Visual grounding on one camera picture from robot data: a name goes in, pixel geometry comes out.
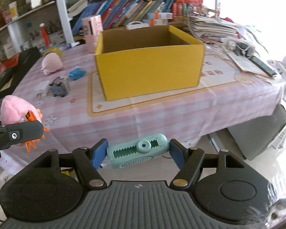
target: pink box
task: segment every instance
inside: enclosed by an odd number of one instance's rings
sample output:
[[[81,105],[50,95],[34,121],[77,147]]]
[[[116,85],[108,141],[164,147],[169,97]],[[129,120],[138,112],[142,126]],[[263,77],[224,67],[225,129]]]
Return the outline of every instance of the pink box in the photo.
[[[98,36],[103,31],[103,24],[100,15],[92,15],[82,19],[83,31],[89,53],[95,53]]]

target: stuffed animal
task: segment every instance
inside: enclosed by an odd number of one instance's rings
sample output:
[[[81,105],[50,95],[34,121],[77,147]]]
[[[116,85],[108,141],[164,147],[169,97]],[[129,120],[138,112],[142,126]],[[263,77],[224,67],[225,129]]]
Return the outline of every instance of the stuffed animal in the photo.
[[[42,114],[40,110],[36,109],[26,100],[14,95],[8,95],[3,99],[0,112],[0,120],[2,125],[36,120],[41,123]],[[45,131],[49,131],[49,129],[45,127],[43,127],[43,129]],[[34,141],[39,142],[39,139],[26,142],[28,153],[31,152],[30,145],[36,149]]]
[[[52,72],[61,70],[63,68],[62,51],[56,47],[49,48],[43,56],[41,62],[41,71],[45,75],[50,75]]]

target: metal screw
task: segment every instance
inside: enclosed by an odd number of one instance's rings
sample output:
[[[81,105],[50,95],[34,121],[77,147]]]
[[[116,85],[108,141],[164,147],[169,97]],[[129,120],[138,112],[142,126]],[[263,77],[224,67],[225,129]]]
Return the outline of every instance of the metal screw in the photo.
[[[89,185],[92,187],[100,187],[104,185],[104,182],[100,179],[94,179],[89,182]]]
[[[188,184],[187,180],[184,179],[176,179],[173,181],[173,185],[177,186],[177,187],[184,187]]]

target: white tile floor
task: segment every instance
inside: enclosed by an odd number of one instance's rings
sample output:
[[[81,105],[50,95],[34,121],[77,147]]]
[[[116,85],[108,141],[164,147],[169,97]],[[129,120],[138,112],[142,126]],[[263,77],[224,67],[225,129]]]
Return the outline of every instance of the white tile floor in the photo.
[[[240,149],[237,147],[229,132],[224,129],[218,132],[218,136],[223,145],[235,155],[243,159]],[[203,149],[206,153],[216,153],[215,148],[209,143],[208,137],[204,136],[200,139],[197,147]],[[254,160],[245,160],[251,167],[256,169],[268,180],[283,171],[286,176],[286,144],[281,150],[268,149]],[[205,169],[202,177],[210,175],[216,169]],[[166,180],[168,183],[177,174],[179,169],[172,159],[159,157],[147,162],[129,166],[124,169],[111,169],[110,166],[99,169],[100,174],[104,177],[107,183],[110,180],[131,180],[131,181],[148,181],[148,180]],[[0,211],[0,219],[5,219],[3,211]]]

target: yellow box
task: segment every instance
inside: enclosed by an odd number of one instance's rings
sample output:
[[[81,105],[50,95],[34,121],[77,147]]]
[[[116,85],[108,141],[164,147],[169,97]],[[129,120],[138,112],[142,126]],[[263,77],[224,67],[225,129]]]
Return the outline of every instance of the yellow box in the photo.
[[[95,61],[106,100],[197,86],[204,50],[168,25],[101,32]]]

